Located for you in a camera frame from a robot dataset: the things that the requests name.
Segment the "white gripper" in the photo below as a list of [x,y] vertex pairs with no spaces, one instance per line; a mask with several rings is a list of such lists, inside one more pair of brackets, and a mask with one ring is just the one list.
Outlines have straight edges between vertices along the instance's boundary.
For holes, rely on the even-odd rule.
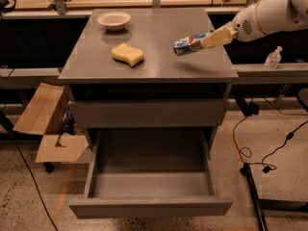
[[226,45],[235,38],[243,42],[263,38],[266,34],[258,23],[257,7],[254,4],[244,8],[236,14],[232,23],[228,22],[210,33],[201,41],[204,48]]

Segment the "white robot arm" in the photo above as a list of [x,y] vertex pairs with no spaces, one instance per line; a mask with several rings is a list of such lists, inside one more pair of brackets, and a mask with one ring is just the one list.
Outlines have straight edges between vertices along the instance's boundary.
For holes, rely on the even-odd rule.
[[308,28],[308,0],[263,0],[239,11],[231,22],[201,40],[204,48],[225,45],[233,39],[253,41],[277,32]]

